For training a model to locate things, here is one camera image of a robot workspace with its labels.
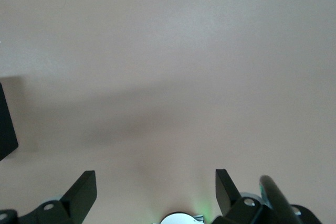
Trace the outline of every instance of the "gray surface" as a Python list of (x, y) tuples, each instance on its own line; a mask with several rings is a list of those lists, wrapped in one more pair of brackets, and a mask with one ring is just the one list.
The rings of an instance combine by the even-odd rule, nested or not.
[(336, 222), (336, 0), (0, 0), (0, 16), (20, 144), (0, 209), (23, 215), (94, 169), (86, 224), (210, 220), (226, 168)]

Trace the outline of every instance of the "bolt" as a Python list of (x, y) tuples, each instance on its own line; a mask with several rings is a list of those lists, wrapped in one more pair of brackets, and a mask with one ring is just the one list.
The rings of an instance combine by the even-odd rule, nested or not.
[(54, 204), (47, 204), (44, 206), (43, 210), (47, 211), (54, 207)]
[(245, 203), (246, 206), (249, 206), (249, 207), (254, 207), (256, 205), (254, 200), (252, 200), (250, 198), (245, 199), (244, 203)]
[(0, 214), (0, 220), (4, 220), (8, 217), (8, 214)]
[(297, 215), (297, 216), (301, 215), (301, 211), (297, 207), (292, 207), (292, 209), (293, 209), (295, 215)]

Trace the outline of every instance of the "black cable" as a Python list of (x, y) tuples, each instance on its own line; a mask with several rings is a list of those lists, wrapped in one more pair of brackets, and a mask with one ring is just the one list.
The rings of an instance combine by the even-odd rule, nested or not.
[(260, 178), (260, 190), (262, 198), (273, 209), (280, 224), (302, 224), (271, 177), (264, 175)]

